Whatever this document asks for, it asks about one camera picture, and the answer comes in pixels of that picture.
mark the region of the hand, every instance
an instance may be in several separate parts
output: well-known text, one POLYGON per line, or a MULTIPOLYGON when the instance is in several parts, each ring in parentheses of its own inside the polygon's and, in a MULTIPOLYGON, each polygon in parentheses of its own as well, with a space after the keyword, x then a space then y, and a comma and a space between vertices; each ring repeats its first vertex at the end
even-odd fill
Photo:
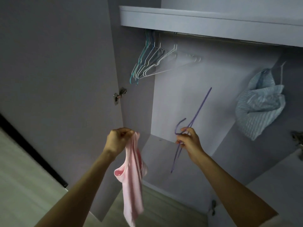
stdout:
POLYGON ((177 135, 176 143, 180 143, 181 147, 187 150, 187 153, 190 159, 194 162, 194 164, 199 165, 199 157, 201 156, 201 154, 205 154, 203 148, 201 147, 199 136, 191 127, 181 128, 181 131, 188 131, 190 135, 177 135))
POLYGON ((125 127, 111 130, 107 136, 103 152, 110 153, 115 159, 123 151, 127 141, 132 137, 133 134, 133 130, 125 127))

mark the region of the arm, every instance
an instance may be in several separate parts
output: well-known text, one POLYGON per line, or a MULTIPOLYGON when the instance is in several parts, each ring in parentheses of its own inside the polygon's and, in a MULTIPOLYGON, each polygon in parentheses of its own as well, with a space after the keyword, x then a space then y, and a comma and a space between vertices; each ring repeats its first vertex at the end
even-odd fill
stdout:
POLYGON ((190 135, 177 135, 176 143, 182 142, 181 147, 187 150, 191 160, 202 170, 237 226, 257 227, 278 215, 203 151, 194 129, 185 127, 181 130, 188 131, 190 135))
POLYGON ((82 227, 109 165, 134 134, 128 128, 112 130, 103 152, 82 178, 44 215, 35 227, 82 227))

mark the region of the wooden floor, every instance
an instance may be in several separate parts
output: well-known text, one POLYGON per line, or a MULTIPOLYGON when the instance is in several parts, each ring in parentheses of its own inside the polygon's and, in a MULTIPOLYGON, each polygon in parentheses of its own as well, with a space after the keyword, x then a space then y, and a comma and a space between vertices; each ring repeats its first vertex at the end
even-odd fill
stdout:
MULTIPOLYGON (((32 227, 66 193, 40 165, 0 130, 0 226, 32 227)), ((143 186, 145 211, 136 226, 207 226, 207 216, 143 186)), ((85 227, 125 226, 122 191, 101 223, 89 214, 85 227)))

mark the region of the white shelf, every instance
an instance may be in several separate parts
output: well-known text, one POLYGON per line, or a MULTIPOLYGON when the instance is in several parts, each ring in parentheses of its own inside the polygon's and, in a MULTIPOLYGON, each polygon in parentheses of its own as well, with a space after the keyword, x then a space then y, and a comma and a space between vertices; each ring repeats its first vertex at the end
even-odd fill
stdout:
POLYGON ((120 6, 121 25, 303 47, 303 19, 120 6))

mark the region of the person's left hand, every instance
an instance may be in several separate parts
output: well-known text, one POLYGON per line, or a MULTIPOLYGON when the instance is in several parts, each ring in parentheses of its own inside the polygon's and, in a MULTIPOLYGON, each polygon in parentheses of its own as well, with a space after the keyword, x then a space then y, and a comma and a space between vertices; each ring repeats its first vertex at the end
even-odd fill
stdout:
POLYGON ((123 151, 126 142, 132 137, 133 134, 134 131, 126 127, 111 130, 107 136, 103 151, 110 153, 115 159, 123 151))

